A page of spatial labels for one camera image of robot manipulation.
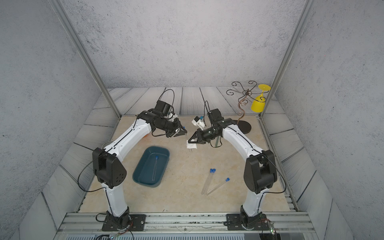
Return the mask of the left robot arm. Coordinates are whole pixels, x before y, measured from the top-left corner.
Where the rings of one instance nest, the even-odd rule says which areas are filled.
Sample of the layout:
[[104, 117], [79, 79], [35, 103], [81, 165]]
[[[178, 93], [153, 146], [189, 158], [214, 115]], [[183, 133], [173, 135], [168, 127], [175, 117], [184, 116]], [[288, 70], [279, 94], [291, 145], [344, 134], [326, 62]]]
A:
[[157, 129], [163, 130], [167, 138], [183, 136], [188, 132], [177, 117], [168, 119], [161, 113], [143, 111], [120, 137], [105, 148], [93, 151], [94, 174], [106, 193], [107, 216], [118, 221], [121, 226], [126, 226], [124, 222], [129, 218], [123, 189], [127, 170], [123, 161], [143, 137]]

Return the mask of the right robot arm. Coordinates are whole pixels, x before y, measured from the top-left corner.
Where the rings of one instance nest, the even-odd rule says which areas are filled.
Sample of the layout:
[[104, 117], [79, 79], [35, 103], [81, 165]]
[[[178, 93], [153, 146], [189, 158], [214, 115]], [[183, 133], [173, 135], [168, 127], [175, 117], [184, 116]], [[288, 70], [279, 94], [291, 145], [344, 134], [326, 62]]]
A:
[[264, 219], [261, 210], [264, 195], [278, 180], [275, 155], [254, 144], [230, 118], [218, 120], [205, 130], [197, 129], [188, 143], [210, 143], [217, 137], [232, 144], [245, 160], [244, 182], [249, 190], [241, 206], [240, 223], [244, 229], [252, 230]]

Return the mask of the teal plastic tray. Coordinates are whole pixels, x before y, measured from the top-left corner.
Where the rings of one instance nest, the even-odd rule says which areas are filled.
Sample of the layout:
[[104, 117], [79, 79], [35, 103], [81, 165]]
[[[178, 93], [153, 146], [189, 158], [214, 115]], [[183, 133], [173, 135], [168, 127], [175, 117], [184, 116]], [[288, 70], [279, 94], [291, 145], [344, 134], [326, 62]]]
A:
[[[152, 181], [155, 157], [159, 156], [156, 180]], [[133, 181], [139, 185], [156, 188], [162, 181], [170, 159], [170, 152], [166, 148], [150, 146], [148, 147], [133, 173]]]

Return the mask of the yellow plastic goblet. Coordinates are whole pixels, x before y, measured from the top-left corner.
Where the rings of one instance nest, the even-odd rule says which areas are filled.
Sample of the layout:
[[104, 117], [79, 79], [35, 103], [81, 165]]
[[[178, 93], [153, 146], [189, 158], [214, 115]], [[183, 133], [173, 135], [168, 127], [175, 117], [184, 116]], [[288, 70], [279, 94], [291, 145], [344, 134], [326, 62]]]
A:
[[264, 93], [268, 93], [271, 90], [271, 87], [266, 84], [260, 84], [258, 88], [262, 92], [253, 100], [251, 110], [255, 113], [262, 113], [266, 105], [266, 98], [264, 97]]

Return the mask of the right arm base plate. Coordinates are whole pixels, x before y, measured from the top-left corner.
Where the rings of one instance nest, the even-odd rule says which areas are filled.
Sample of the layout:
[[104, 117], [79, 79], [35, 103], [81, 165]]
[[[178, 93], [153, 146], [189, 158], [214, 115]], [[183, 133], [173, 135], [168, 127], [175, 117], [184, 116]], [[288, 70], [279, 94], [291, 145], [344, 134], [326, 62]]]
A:
[[271, 229], [270, 221], [263, 213], [253, 217], [248, 217], [245, 213], [227, 214], [223, 224], [229, 231], [269, 231]]

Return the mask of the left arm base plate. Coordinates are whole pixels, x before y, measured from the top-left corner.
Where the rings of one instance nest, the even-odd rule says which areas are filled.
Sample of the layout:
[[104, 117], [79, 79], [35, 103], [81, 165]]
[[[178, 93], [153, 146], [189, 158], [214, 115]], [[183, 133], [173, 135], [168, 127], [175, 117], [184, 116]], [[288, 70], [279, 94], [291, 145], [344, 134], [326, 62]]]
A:
[[146, 222], [146, 215], [134, 214], [134, 215], [123, 215], [121, 217], [114, 217], [107, 212], [104, 220], [102, 231], [103, 232], [142, 232]]

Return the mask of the aluminium front rail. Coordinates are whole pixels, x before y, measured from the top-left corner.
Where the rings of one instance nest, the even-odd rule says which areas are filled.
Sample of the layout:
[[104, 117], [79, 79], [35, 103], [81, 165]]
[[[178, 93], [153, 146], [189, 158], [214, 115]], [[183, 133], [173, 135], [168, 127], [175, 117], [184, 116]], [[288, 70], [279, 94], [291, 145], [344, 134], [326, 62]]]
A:
[[108, 223], [106, 214], [67, 214], [56, 240], [316, 240], [306, 212], [270, 212], [253, 229], [236, 213], [132, 214], [127, 227]]

